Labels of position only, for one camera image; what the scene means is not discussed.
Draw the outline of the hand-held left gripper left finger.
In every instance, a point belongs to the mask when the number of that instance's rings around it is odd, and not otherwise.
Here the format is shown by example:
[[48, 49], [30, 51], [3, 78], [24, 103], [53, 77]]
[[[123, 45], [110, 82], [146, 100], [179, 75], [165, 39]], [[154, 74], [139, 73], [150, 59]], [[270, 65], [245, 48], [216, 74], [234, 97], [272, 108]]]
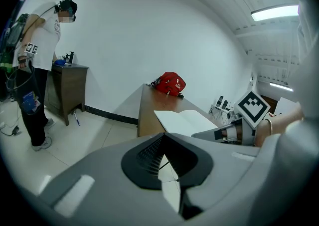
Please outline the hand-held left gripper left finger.
[[96, 150], [53, 178], [40, 195], [20, 188], [51, 226], [178, 226], [183, 218], [161, 190], [146, 190], [123, 173], [121, 160], [144, 137]]

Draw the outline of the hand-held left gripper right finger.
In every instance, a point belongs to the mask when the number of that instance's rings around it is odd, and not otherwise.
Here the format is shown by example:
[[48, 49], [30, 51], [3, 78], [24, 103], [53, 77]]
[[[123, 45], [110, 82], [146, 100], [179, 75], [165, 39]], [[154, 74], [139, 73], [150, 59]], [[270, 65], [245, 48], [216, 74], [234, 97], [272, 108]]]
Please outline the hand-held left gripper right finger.
[[178, 166], [181, 206], [162, 204], [168, 226], [259, 226], [294, 206], [316, 168], [315, 132], [269, 137], [261, 148], [164, 134]]

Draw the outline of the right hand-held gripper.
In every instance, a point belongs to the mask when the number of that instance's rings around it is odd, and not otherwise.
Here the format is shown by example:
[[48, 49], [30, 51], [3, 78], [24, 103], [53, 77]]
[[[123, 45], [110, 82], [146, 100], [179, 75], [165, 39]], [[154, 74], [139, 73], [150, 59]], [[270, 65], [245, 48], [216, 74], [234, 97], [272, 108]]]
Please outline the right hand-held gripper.
[[269, 104], [256, 92], [248, 91], [228, 112], [229, 124], [203, 132], [191, 137], [215, 141], [218, 143], [254, 146], [257, 126], [269, 111]]

